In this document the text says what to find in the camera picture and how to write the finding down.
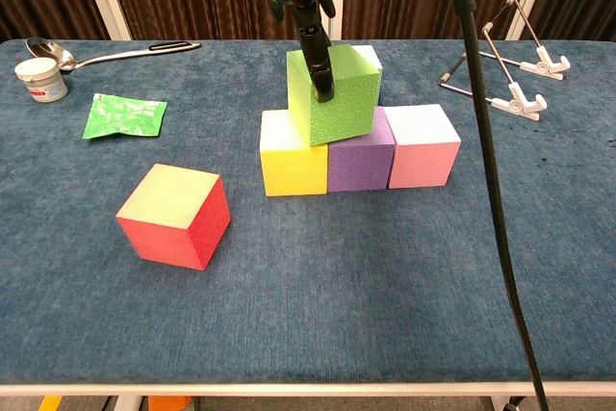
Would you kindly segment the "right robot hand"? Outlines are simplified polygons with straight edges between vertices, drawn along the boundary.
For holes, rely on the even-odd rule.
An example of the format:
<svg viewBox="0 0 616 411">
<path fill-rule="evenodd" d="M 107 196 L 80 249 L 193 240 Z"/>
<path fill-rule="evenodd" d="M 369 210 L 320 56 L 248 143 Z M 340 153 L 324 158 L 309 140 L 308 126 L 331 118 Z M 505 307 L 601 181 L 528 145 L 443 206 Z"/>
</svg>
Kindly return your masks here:
<svg viewBox="0 0 616 411">
<path fill-rule="evenodd" d="M 336 14 L 333 0 L 268 0 L 274 18 L 282 21 L 285 7 L 290 6 L 299 43 L 310 78 L 320 103 L 334 97 L 334 80 L 328 47 L 331 41 L 321 23 L 321 10 L 327 17 Z"/>
</svg>

